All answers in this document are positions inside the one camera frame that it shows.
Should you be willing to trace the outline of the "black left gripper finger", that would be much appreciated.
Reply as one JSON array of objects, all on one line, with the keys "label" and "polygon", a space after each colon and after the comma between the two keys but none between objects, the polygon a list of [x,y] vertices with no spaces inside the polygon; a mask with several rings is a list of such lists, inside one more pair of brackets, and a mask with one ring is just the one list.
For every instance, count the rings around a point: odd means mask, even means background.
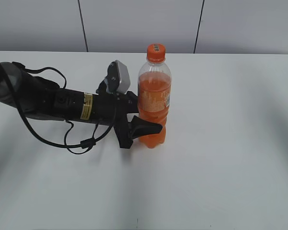
[{"label": "black left gripper finger", "polygon": [[163,126],[161,124],[145,121],[137,116],[134,116],[128,122],[128,135],[131,140],[147,135],[159,134]]}]

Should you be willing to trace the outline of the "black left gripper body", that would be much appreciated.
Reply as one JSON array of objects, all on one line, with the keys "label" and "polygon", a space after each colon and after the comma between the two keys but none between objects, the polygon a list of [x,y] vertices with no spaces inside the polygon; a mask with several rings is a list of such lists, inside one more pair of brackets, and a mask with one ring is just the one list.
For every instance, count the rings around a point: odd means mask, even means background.
[{"label": "black left gripper body", "polygon": [[106,81],[103,80],[96,94],[93,95],[92,121],[99,125],[106,125],[106,131],[95,138],[96,142],[101,141],[111,129],[114,129],[119,146],[122,149],[130,149],[133,140],[131,138],[131,123],[127,114],[138,113],[137,96],[131,91],[125,94],[107,92]]}]

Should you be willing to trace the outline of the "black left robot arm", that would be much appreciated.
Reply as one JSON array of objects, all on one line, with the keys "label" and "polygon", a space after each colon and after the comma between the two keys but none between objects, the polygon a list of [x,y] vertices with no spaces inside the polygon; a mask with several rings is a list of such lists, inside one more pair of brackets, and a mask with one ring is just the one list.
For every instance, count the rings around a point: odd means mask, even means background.
[{"label": "black left robot arm", "polygon": [[136,138],[158,134],[162,125],[128,114],[138,113],[138,97],[129,90],[127,67],[118,60],[110,63],[96,93],[75,91],[39,76],[40,69],[28,69],[19,62],[0,62],[0,103],[14,107],[33,136],[29,119],[104,125],[114,130],[123,149]]}]

